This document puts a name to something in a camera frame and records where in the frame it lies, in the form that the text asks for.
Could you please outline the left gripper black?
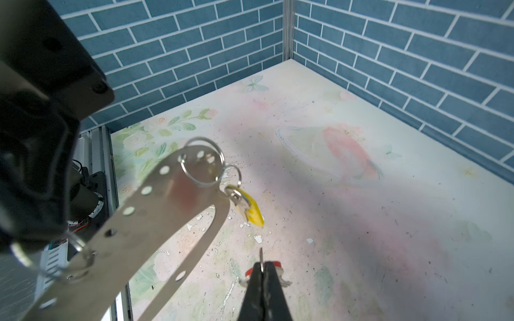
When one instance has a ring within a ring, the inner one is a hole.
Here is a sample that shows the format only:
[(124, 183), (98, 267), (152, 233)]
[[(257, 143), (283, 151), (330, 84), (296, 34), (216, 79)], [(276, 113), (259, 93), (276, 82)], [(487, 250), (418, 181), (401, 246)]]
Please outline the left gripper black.
[(1, 251), (64, 233), (80, 123), (114, 98), (49, 2), (1, 2)]

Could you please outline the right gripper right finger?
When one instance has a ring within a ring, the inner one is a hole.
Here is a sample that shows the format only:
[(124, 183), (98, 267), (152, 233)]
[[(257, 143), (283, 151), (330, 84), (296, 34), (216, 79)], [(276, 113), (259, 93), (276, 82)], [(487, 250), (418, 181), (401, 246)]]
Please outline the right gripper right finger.
[(266, 275), (263, 277), (263, 303), (264, 320), (293, 320), (277, 274), (270, 262), (266, 262)]

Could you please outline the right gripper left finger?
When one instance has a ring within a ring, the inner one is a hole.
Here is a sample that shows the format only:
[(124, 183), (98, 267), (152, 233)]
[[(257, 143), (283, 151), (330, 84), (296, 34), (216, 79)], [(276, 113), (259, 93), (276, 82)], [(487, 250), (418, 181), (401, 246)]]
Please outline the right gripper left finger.
[(242, 301), (238, 320), (264, 320), (263, 268), (264, 266), (257, 262), (245, 274), (242, 285), (246, 286), (246, 293)]

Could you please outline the key with red tag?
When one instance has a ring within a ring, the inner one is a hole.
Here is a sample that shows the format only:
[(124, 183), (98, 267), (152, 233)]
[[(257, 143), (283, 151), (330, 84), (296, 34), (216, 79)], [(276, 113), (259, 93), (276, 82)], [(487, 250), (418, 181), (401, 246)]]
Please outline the key with red tag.
[[(270, 263), (273, 265), (274, 270), (277, 274), (278, 281), (282, 288), (287, 288), (292, 285), (291, 281), (287, 281), (283, 278), (284, 269), (282, 267), (282, 263), (280, 261), (270, 261)], [(262, 277), (265, 277), (266, 275), (266, 262), (264, 261), (264, 252), (263, 248), (261, 247), (259, 249), (259, 261), (258, 261), (258, 271), (262, 275)], [(254, 268), (250, 268), (247, 270), (244, 274), (244, 277), (238, 281), (239, 285), (241, 285), (244, 288), (247, 288), (250, 283), (250, 278), (254, 272)]]

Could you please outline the key with yellow tag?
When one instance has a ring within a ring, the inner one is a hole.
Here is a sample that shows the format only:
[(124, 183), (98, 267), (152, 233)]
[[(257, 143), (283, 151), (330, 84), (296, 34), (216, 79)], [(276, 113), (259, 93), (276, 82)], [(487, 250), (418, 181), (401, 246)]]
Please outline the key with yellow tag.
[(224, 191), (246, 223), (264, 227), (264, 218), (258, 204), (246, 191), (235, 185), (227, 185)]

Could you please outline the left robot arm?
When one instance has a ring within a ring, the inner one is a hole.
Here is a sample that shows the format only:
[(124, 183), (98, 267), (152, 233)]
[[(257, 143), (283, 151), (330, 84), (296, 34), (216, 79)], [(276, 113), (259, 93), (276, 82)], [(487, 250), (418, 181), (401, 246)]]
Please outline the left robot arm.
[(49, 2), (1, 2), (1, 251), (41, 250), (94, 211), (73, 152), (80, 123), (114, 98)]

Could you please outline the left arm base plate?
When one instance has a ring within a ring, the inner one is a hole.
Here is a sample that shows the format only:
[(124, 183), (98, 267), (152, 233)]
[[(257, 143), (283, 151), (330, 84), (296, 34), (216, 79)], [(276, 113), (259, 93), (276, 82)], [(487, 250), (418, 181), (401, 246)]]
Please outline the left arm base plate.
[(88, 242), (109, 217), (106, 175), (81, 176), (70, 192), (68, 230)]

